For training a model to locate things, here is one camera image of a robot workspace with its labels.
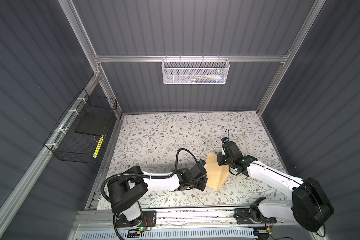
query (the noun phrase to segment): white mesh basket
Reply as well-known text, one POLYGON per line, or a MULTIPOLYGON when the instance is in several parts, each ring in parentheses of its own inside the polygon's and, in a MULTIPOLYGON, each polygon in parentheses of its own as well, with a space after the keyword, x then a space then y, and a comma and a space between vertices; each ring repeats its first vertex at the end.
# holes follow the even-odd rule
POLYGON ((165 84, 225 84, 229 66, 227 58, 216 61, 163 58, 161 64, 165 84))

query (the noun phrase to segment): black wire basket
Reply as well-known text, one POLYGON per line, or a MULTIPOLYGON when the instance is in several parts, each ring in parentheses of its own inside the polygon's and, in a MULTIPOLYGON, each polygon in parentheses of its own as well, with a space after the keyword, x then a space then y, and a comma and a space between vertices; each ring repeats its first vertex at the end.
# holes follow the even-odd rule
POLYGON ((44 145, 57 159, 62 161, 86 163, 96 163, 96 159, 101 161, 117 121, 116 110, 116 99, 87 94, 76 110, 69 110, 71 113, 67 122, 60 129, 56 129, 57 123, 54 130, 51 131, 47 139, 56 131, 58 132, 54 142, 45 142, 44 145), (77 132, 80 123, 88 114, 103 119, 104 128, 101 134, 91 135, 77 132))

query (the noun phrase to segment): floral patterned surface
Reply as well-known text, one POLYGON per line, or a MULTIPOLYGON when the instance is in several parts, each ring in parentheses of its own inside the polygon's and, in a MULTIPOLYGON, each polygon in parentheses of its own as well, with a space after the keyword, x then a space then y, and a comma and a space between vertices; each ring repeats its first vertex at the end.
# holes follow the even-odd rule
MULTIPOLYGON (((139 114, 124 117, 108 177, 136 165, 147 172, 170 172, 181 147, 205 160, 209 152, 221 151, 226 128, 230 129, 229 139, 243 155, 250 154, 284 172, 256 112, 139 114)), ((191 168, 195 162, 182 151, 178 163, 178 168, 191 168)), ((259 180, 231 174, 218 191, 206 187, 204 191, 149 192, 139 203, 142 208, 228 205, 251 203, 259 197, 286 199, 259 180)), ((110 209, 110 205, 101 197, 97 209, 110 209)))

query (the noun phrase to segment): side wall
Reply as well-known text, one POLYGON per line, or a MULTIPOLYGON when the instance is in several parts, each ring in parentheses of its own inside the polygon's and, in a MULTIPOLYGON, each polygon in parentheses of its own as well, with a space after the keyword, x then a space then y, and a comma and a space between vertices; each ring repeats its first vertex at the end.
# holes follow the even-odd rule
MULTIPOLYGON (((0 1, 0 207, 93 75, 57 1, 0 1)), ((51 159, 2 239, 62 239, 96 164, 51 159)))
POLYGON ((264 114, 288 171, 320 182, 331 239, 360 238, 360 0, 328 0, 264 114))

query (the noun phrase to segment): wire basket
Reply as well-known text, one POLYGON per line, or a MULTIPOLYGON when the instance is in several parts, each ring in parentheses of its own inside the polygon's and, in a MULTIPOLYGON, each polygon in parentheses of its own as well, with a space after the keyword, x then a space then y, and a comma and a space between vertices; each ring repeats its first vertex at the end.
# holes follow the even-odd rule
POLYGON ((163 58, 161 66, 165 84, 225 84, 230 67, 227 58, 216 61, 163 58))
POLYGON ((58 131, 55 140, 45 142, 44 145, 62 161, 95 163, 96 158, 102 160, 116 124, 116 110, 116 99, 87 95, 75 110, 69 110, 70 116, 67 122, 60 129, 50 133, 49 137, 58 131), (106 119, 101 136, 76 132, 76 128, 86 113, 96 114, 106 119))

